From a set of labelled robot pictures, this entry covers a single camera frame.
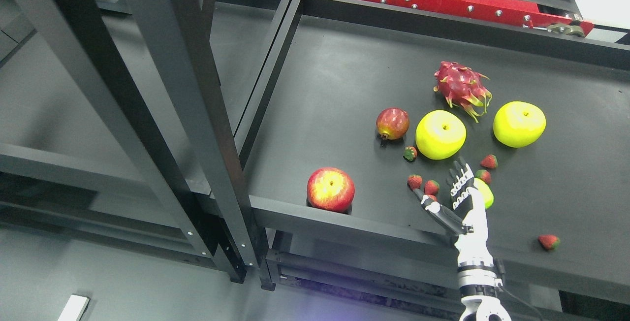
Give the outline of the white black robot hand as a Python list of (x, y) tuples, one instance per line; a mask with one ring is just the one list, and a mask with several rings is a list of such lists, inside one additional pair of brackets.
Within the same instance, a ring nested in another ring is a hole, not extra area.
[(486, 245), (489, 234), (485, 202), (481, 191), (474, 185), (474, 179), (468, 162), (459, 157), (448, 171), (448, 206), (419, 189), (412, 192), (424, 211), (455, 237), (457, 265), (493, 267), (494, 258)]

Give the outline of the white robot forearm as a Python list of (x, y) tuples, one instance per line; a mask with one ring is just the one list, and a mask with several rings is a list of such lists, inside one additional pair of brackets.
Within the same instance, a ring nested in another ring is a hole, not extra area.
[(498, 292), (503, 281), (494, 263), (462, 262), (457, 269), (458, 286), (464, 311), (460, 321), (510, 321)]

